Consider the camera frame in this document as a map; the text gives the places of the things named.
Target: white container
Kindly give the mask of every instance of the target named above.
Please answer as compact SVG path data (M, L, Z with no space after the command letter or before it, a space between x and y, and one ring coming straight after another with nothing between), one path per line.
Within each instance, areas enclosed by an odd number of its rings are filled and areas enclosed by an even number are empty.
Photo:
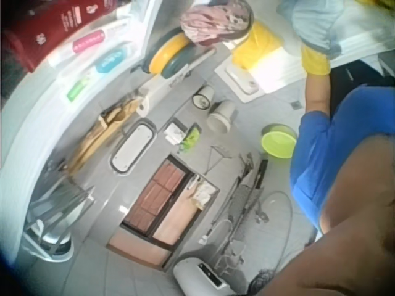
M235 103L223 101L207 118L209 128L219 134L226 134L231 127L231 117L235 112Z
M206 85L193 95L192 101L197 108L201 110L207 110L211 106L213 97L214 89L211 86Z

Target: towel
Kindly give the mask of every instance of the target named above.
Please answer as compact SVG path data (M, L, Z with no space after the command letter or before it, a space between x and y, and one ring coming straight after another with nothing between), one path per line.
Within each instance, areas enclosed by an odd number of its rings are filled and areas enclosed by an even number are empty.
M344 0L282 0L277 7L304 44L330 59L341 54L331 29L343 11Z

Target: white tile floor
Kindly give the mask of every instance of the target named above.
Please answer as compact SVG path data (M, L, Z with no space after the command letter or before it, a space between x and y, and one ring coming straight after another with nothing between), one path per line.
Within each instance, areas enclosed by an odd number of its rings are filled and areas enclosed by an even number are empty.
M22 279L30 292L39 296L183 295L168 274L132 262L91 239L70 261L38 260Z

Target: shelf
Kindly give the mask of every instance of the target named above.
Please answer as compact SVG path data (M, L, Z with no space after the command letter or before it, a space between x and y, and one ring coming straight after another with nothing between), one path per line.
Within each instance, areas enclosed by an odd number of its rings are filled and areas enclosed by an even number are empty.
M101 75L74 101L67 99L72 81L59 81L64 68L53 69L43 62L29 73L7 101L2 111L2 161L0 172L1 207L0 241L6 260L12 264L17 256L23 224L31 194L41 170L53 148L77 115L95 96L120 74L144 58L162 0L150 1L136 39L137 48L109 73ZM75 73L73 79L83 73Z

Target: metal stand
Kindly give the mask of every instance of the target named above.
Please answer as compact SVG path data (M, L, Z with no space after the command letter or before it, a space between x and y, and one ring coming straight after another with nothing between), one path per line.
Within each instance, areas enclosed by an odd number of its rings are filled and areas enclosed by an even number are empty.
M216 151L216 153L218 153L219 155L221 155L221 158L218 159L212 166L210 166L211 155L213 150ZM224 158L232 159L232 156L230 155L229 151L227 151L225 148L222 148L220 146L211 146L209 162L207 163L207 168L203 175L206 176L209 173L209 171L215 168Z

